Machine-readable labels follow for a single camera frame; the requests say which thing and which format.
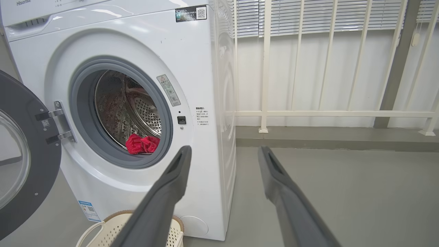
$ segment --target gray vertical beam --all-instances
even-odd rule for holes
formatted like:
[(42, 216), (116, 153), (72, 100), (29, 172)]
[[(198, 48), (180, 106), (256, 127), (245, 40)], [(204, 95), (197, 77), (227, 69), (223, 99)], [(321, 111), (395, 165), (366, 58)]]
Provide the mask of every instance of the gray vertical beam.
[[(396, 94), (398, 93), (399, 84), (401, 83), (407, 56), (409, 54), (413, 31), (416, 27), (416, 17), (420, 4), (421, 0), (408, 1), (406, 16), (404, 19), (404, 28), (401, 32), (399, 46), (396, 48), (395, 57), (393, 58), (392, 67), (390, 69), (390, 75), (387, 81), (380, 110), (393, 110)], [(376, 117), (374, 128), (387, 128), (389, 120), (390, 117)]]

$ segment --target qr code on door hinge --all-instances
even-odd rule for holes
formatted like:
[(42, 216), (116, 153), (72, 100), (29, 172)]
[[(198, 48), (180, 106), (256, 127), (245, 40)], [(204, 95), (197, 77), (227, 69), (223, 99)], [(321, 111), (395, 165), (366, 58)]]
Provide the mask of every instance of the qr code on door hinge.
[(205, 19), (207, 19), (206, 6), (197, 7), (197, 20), (205, 20)]

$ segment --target concrete ledge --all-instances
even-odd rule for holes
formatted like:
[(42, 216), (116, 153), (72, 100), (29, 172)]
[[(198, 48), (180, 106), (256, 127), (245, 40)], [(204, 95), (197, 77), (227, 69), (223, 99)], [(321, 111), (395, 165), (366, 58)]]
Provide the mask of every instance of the concrete ledge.
[(419, 129), (373, 129), (351, 127), (236, 127), (238, 147), (266, 145), (273, 148), (391, 150), (439, 152), (439, 137), (424, 136)]

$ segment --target washing machine drum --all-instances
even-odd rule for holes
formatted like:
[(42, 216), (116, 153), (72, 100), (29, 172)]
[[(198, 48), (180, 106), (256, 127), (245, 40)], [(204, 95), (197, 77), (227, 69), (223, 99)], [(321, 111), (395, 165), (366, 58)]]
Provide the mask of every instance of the washing machine drum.
[(160, 138), (162, 123), (149, 94), (129, 76), (108, 70), (94, 92), (97, 117), (107, 134), (121, 147), (131, 134)]

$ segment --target front-loading washing machine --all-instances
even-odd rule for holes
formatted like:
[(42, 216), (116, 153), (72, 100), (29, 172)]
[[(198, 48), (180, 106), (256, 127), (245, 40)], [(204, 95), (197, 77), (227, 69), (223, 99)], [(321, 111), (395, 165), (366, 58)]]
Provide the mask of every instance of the front-loading washing machine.
[[(186, 236), (224, 240), (236, 175), (228, 2), (2, 0), (1, 15), (22, 80), (0, 74), (5, 232), (42, 203), (59, 166), (85, 217), (102, 221), (135, 209), (190, 145), (174, 214)], [(130, 154), (132, 134), (159, 138), (155, 151)]]

